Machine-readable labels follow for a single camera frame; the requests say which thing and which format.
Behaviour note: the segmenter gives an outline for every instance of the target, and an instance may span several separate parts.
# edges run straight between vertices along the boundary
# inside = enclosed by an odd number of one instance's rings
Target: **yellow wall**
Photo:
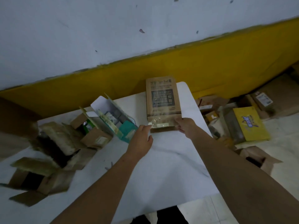
[[[145,91],[145,79],[173,75],[195,98],[231,98],[256,88],[299,60],[299,18],[257,26],[21,86],[0,96],[43,117],[89,106],[106,92],[116,99]]]

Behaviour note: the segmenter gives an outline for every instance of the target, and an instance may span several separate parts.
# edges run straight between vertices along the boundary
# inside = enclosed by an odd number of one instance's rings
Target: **hand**
[[[179,124],[178,130],[184,133],[187,138],[191,138],[196,129],[199,128],[191,118],[176,118],[175,121]]]
[[[138,161],[147,154],[153,143],[152,136],[148,137],[151,127],[151,125],[139,126],[129,143],[126,154]]]

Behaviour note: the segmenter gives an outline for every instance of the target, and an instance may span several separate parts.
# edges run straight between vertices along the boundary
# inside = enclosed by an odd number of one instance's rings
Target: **white table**
[[[177,83],[182,116],[193,118],[198,126],[209,132],[186,83]],[[136,124],[147,125],[145,92],[115,100]],[[80,110],[40,120],[69,123]],[[192,142],[178,131],[153,134],[154,143],[148,154],[134,169],[113,222],[136,217],[166,207],[186,203],[218,193]],[[49,223],[124,154],[128,144],[116,136],[98,151],[88,165],[77,171],[69,190],[47,197],[32,207],[8,200],[17,190],[0,188],[0,223]],[[14,172],[9,164],[21,157],[42,157],[26,149],[0,163],[0,182],[8,182]]]

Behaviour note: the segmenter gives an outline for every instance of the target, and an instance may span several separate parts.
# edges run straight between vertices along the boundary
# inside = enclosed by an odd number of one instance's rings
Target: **tiled floor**
[[[264,122],[272,139],[251,143],[283,161],[275,164],[271,176],[299,200],[299,113]],[[189,224],[237,224],[220,194],[178,205]],[[151,224],[157,223],[156,212],[147,214]],[[129,224],[131,220],[121,222]]]

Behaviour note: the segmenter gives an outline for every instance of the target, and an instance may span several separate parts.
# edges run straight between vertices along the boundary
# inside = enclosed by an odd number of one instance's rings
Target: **right arm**
[[[220,194],[240,224],[299,223],[299,201],[257,166],[210,137],[192,119],[176,119],[192,140]]]

